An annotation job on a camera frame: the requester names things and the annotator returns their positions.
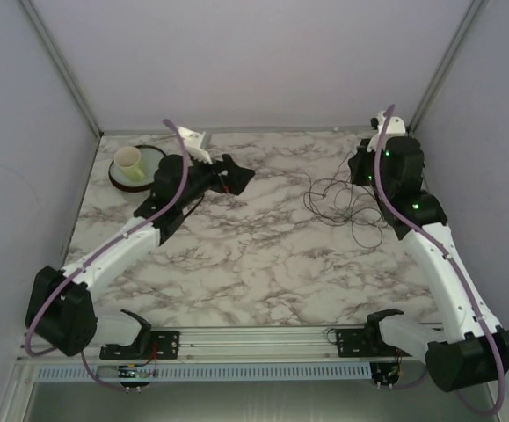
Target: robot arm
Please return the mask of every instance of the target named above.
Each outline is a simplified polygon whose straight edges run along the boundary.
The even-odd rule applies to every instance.
[[[93,303],[128,266],[166,242],[186,218],[184,209],[201,200],[206,191],[239,195],[254,177],[254,170],[238,166],[227,154],[221,161],[212,160],[199,142],[193,139],[189,142],[188,138],[194,137],[194,133],[189,132],[191,135],[185,132],[183,137],[188,152],[195,159],[188,169],[184,191],[173,207],[154,217],[178,190],[183,160],[177,155],[160,161],[150,196],[118,233],[61,270],[46,266],[37,273],[25,317],[28,327],[51,293],[66,280],[65,274],[83,269],[51,302],[35,328],[38,335],[67,356],[82,352],[90,343],[119,345],[128,359],[138,359],[146,353],[151,331],[147,321],[126,310],[98,319]]]
[[[372,126],[378,128],[377,121],[379,126],[384,124],[384,119],[373,119]],[[377,345],[397,347],[424,362],[433,381],[444,391],[496,380],[495,360],[478,319],[486,323],[494,338],[505,371],[509,368],[509,330],[504,330],[486,306],[465,270],[440,203],[422,189],[424,154],[416,139],[401,134],[401,126],[404,127],[403,120],[393,117],[385,130],[388,140],[380,161],[383,190],[400,214],[442,243],[449,255],[443,254],[424,235],[411,230],[381,201],[374,179],[378,135],[363,140],[355,156],[348,161],[351,182],[374,188],[383,217],[428,280],[444,330],[427,328],[398,309],[370,315],[366,329],[373,333],[371,341]],[[481,318],[477,318],[451,258],[462,270],[466,286],[481,310]]]

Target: white wall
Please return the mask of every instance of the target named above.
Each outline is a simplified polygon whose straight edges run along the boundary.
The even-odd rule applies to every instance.
[[[418,138],[463,260],[509,328],[509,2],[481,16]]]
[[[33,0],[106,131],[409,119],[461,0]]]
[[[0,0],[0,400],[33,276],[61,263],[94,144],[18,4]]]

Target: enclosure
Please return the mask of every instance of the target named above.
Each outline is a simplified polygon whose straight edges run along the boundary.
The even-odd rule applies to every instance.
[[[343,358],[333,337],[392,308],[446,328],[377,193],[349,183],[393,103],[509,330],[509,2],[0,1],[0,421],[482,420],[431,380],[377,391],[366,371],[392,357]],[[154,349],[155,388],[125,397],[79,356],[29,357],[25,315],[41,268],[87,257],[150,196],[112,182],[116,151],[180,154],[163,119],[256,175],[237,196],[201,196],[94,298],[97,314],[178,333],[177,360]],[[110,367],[135,363],[84,352],[116,385]],[[420,359],[400,359],[401,384],[420,377]],[[509,421],[505,380],[493,420]],[[497,390],[465,394],[489,409]]]

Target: marble surface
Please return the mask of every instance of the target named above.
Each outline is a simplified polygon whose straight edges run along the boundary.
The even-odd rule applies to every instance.
[[[136,262],[97,302],[97,312],[131,309],[155,326],[359,324],[397,307],[423,323],[439,322],[425,278],[391,229],[329,227],[303,206],[309,178],[330,178],[370,133],[214,135],[213,157],[229,152],[255,169],[239,197],[210,193],[162,247]],[[72,238],[69,260],[114,234],[146,193],[123,193],[107,178],[113,153],[151,144],[177,151],[171,136],[114,136],[102,141]],[[347,179],[341,166],[338,178]],[[346,207],[349,191],[333,186],[322,210]],[[355,209],[373,207],[368,196]],[[377,219],[360,212],[360,224]]]

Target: white cup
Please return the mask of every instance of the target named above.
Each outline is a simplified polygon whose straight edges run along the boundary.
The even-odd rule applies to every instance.
[[[113,156],[113,162],[131,181],[140,182],[147,177],[141,151],[136,147],[123,147]]]

